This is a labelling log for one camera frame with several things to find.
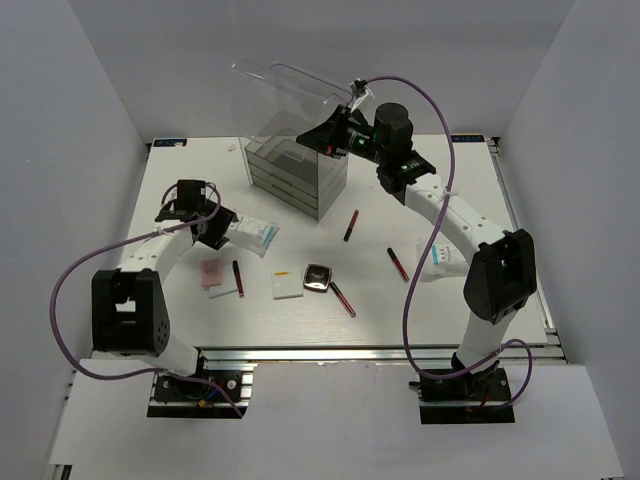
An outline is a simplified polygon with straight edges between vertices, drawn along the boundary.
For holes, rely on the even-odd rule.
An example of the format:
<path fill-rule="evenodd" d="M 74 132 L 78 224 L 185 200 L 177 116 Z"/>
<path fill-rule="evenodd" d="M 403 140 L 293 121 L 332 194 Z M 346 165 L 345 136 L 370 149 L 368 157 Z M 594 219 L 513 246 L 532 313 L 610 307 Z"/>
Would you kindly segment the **white cotton pad pack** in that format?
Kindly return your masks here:
<path fill-rule="evenodd" d="M 263 258 L 280 230 L 279 225 L 241 212 L 236 216 L 226 232 L 229 242 Z"/>
<path fill-rule="evenodd" d="M 429 283 L 444 278 L 465 278 L 469 264 L 452 244 L 434 243 L 420 273 L 420 281 Z"/>

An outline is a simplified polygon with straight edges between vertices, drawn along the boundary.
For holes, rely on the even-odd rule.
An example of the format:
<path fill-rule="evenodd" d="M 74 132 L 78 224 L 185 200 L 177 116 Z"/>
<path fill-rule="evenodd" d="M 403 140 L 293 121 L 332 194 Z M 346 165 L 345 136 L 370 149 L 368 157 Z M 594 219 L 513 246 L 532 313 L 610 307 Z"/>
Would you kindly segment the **clear acrylic drawer organizer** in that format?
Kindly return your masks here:
<path fill-rule="evenodd" d="M 332 159 L 297 137 L 351 101 L 348 88 L 303 68 L 249 60 L 232 65 L 238 91 L 231 104 L 249 181 L 321 220 L 346 187 L 348 161 Z"/>

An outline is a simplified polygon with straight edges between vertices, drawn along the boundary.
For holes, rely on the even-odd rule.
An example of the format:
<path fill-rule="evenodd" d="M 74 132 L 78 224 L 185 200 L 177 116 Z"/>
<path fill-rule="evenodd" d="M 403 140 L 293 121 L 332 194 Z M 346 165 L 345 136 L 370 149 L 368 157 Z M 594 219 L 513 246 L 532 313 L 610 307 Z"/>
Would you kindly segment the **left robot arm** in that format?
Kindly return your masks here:
<path fill-rule="evenodd" d="M 199 399 L 211 387 L 211 374 L 198 366 L 200 352 L 171 331 L 163 283 L 180 258 L 200 243 L 218 250 L 236 213 L 223 207 L 211 182 L 179 180 L 176 196 L 163 205 L 151 232 L 112 270 L 91 282 L 92 341 L 96 351 L 131 356 L 177 374 L 177 387 Z"/>

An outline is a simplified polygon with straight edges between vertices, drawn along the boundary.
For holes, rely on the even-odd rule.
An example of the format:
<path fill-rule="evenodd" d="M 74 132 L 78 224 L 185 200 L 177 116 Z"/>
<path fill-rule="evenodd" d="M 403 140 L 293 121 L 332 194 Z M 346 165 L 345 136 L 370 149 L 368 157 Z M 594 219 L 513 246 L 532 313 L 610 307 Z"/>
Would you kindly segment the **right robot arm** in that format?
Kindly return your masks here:
<path fill-rule="evenodd" d="M 338 106 L 322 124 L 297 136 L 298 144 L 327 157 L 353 154 L 376 164 L 383 189 L 432 223 L 469 265 L 463 296 L 469 308 L 464 337 L 455 351 L 453 390 L 472 399 L 488 385 L 504 336 L 512 320 L 537 289 L 534 242 L 523 229 L 505 230 L 454 193 L 435 167 L 413 148 L 413 124 L 405 107 L 385 103 L 372 124 L 346 105 Z"/>

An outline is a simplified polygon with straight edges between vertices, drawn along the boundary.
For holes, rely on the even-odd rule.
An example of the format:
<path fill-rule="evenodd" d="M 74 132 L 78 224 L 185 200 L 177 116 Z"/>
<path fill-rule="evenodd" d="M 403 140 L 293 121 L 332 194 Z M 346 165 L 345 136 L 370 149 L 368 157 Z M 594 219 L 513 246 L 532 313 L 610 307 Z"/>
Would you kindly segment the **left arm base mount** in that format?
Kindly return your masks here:
<path fill-rule="evenodd" d="M 244 414 L 249 404 L 253 373 L 231 367 L 208 368 L 204 377 L 214 383 Z M 147 408 L 148 418 L 163 419 L 231 419 L 240 416 L 213 386 L 185 382 L 170 376 L 154 378 Z"/>

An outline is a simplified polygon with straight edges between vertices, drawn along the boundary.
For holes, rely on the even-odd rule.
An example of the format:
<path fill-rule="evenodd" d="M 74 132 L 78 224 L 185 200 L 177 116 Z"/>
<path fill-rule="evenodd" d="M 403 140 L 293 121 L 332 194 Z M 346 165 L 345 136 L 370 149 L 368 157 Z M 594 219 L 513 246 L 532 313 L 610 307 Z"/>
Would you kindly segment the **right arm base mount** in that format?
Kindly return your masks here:
<path fill-rule="evenodd" d="M 423 425 L 513 424 L 515 414 L 506 371 L 497 368 L 479 380 L 470 375 L 449 380 L 420 377 L 409 388 L 419 399 Z"/>

